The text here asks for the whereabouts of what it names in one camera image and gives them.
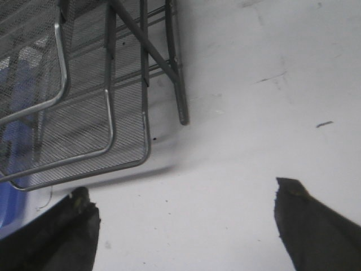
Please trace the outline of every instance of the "white surface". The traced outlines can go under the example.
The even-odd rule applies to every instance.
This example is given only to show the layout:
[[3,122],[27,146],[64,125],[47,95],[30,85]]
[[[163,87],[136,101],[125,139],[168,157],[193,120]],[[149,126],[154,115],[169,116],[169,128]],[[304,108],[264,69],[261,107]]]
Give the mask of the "white surface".
[[94,270],[293,270],[276,176],[361,224],[361,2],[178,2],[191,123],[153,79],[149,161],[71,184],[100,209]]

